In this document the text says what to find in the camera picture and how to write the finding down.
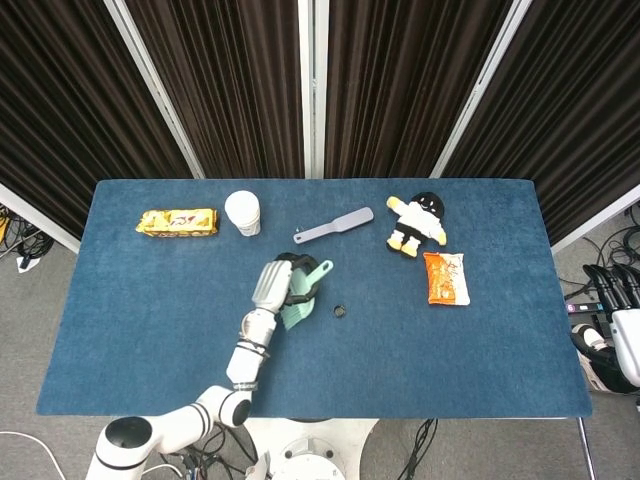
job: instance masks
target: snack package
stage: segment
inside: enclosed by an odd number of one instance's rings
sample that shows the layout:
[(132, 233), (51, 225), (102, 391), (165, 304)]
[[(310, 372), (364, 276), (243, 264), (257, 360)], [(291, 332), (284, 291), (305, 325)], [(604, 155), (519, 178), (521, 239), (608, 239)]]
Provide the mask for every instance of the snack package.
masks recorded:
[(429, 277), (429, 303), (469, 305), (469, 292), (464, 279), (462, 253), (425, 253)]
[(216, 220), (213, 208), (147, 210), (136, 231), (151, 237), (204, 237), (218, 231)]

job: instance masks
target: orange snack bag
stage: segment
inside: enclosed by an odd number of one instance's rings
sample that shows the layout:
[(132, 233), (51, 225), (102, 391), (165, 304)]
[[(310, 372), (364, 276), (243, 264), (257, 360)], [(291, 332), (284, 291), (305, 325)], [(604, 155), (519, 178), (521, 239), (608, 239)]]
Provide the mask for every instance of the orange snack bag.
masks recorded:
[(471, 300), (464, 279), (463, 257), (462, 253), (424, 254), (429, 277), (429, 303), (469, 305)]

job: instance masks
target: table leg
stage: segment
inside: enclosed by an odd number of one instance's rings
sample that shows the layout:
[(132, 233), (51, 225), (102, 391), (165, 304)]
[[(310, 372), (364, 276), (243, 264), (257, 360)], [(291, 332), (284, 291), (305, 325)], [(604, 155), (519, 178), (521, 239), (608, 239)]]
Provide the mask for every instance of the table leg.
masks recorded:
[(587, 471), (589, 472), (589, 480), (597, 480), (596, 471), (593, 468), (593, 460), (591, 459), (591, 450), (589, 449), (589, 439), (587, 438), (587, 431), (584, 427), (584, 418), (578, 417), (578, 429), (580, 430), (580, 442), (582, 443), (582, 453), (584, 453), (584, 461), (587, 464)]

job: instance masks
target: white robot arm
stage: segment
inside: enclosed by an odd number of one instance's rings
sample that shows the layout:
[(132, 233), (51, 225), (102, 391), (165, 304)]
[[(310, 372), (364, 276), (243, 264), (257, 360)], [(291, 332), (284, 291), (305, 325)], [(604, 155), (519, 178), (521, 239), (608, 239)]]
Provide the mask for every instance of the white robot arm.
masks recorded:
[(251, 299), (256, 308), (242, 319), (240, 338), (227, 367), (233, 390), (212, 386), (194, 403), (164, 415), (114, 420), (100, 433), (87, 480), (139, 479), (154, 450), (180, 450), (209, 434), (215, 422), (231, 428), (244, 423), (292, 270), (289, 260), (270, 262), (262, 270)]

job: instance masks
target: plush doll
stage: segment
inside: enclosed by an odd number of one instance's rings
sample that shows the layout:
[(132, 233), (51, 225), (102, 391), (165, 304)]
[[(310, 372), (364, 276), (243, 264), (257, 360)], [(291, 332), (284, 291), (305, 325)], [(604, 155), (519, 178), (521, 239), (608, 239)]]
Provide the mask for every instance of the plush doll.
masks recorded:
[(427, 238), (437, 240), (440, 245), (447, 243), (447, 235), (440, 225), (444, 204), (435, 193), (419, 193), (408, 205), (399, 198), (389, 197), (387, 207), (400, 215), (395, 230), (387, 240), (389, 250), (416, 258), (418, 247)]

